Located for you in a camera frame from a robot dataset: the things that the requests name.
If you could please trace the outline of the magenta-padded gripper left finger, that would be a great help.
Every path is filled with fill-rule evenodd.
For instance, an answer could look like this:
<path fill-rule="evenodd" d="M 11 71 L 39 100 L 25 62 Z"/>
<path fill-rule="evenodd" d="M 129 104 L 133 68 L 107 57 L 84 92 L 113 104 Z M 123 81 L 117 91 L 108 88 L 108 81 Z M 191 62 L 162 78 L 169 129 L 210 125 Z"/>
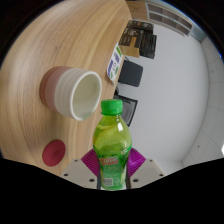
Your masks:
<path fill-rule="evenodd" d="M 73 159 L 61 177 L 84 188 L 100 189 L 100 166 L 95 151 L 91 149 L 81 159 Z"/>

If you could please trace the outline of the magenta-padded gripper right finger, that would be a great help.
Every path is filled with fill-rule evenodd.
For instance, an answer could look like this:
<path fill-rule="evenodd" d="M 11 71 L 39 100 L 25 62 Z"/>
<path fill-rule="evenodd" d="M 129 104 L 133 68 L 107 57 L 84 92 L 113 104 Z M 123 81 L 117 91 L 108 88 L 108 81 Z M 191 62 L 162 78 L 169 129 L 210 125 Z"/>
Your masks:
<path fill-rule="evenodd" d="M 134 148 L 130 150 L 127 160 L 127 189 L 141 188 L 165 176 L 165 172 L 154 159 L 146 159 Z"/>

